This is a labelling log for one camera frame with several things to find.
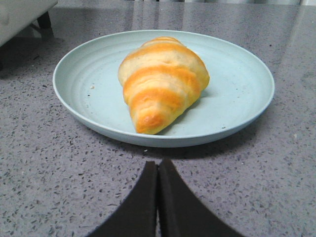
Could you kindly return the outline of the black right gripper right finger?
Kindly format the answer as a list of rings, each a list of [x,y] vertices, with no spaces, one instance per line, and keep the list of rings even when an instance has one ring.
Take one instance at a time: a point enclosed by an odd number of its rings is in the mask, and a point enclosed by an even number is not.
[[[188,188],[169,159],[159,165],[160,231],[163,237],[240,237]]]

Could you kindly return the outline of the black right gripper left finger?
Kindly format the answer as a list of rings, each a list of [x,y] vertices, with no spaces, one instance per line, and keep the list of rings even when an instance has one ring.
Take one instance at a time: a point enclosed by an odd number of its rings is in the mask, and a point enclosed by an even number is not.
[[[145,163],[135,187],[91,237],[154,237],[157,224],[158,166]]]

